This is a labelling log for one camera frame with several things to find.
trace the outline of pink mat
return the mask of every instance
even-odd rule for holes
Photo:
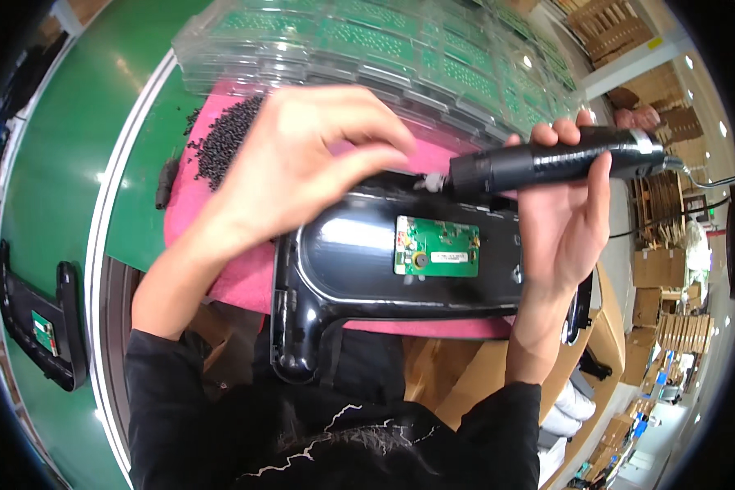
[[[215,122],[223,109],[242,99],[235,96],[210,95],[201,108],[199,118],[190,133],[190,140],[197,142],[199,138],[205,138],[210,131],[208,126]],[[410,127],[413,131],[414,125],[410,124]],[[349,147],[350,144],[343,143],[334,147],[332,151],[339,153]],[[171,200],[164,218],[166,246],[183,233],[212,195],[209,180],[194,180],[198,172],[198,159],[195,154],[195,149],[186,147],[180,160],[179,173],[171,190]],[[408,170],[419,173],[447,172],[449,159],[454,155],[455,153],[447,149],[417,139],[417,153],[411,157]],[[275,248],[269,242],[248,250],[226,265],[207,295],[236,307],[268,314],[273,290],[274,259]],[[345,328],[408,336],[507,339],[513,320],[514,317],[487,320],[348,321]]]

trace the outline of black shirt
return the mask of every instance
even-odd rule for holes
[[[211,403],[202,366],[183,343],[131,333],[137,490],[538,487],[539,385],[500,389],[454,432],[417,403],[368,403],[280,380],[234,387]]]

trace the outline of finger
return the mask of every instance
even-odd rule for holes
[[[558,133],[558,141],[575,145],[580,142],[580,130],[569,118],[559,118],[552,123],[552,130]]]
[[[558,133],[553,131],[549,125],[540,122],[530,131],[530,140],[551,147],[558,143]]]
[[[321,135],[324,143],[385,141],[405,154],[412,154],[416,150],[414,135],[400,118],[383,107],[359,103],[322,107],[324,127]]]
[[[599,155],[588,171],[588,202],[586,223],[599,240],[607,243],[610,237],[610,167],[612,154]]]
[[[516,147],[519,145],[519,134],[512,133],[504,142],[504,147]]]
[[[591,113],[589,111],[586,111],[583,109],[582,111],[577,113],[577,126],[592,126],[593,121],[591,121]]]
[[[401,169],[408,157],[390,145],[371,143],[334,158],[314,186],[334,199],[363,179],[385,169]]]

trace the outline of circuit board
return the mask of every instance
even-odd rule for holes
[[[35,338],[38,343],[51,352],[55,357],[59,356],[57,351],[57,344],[55,343],[55,327],[49,320],[40,316],[35,311],[33,314],[33,331],[35,332]]]
[[[479,247],[479,227],[398,216],[395,274],[475,278]]]

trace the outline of white label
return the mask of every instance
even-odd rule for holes
[[[468,262],[468,254],[465,252],[431,252],[432,263],[463,263]]]

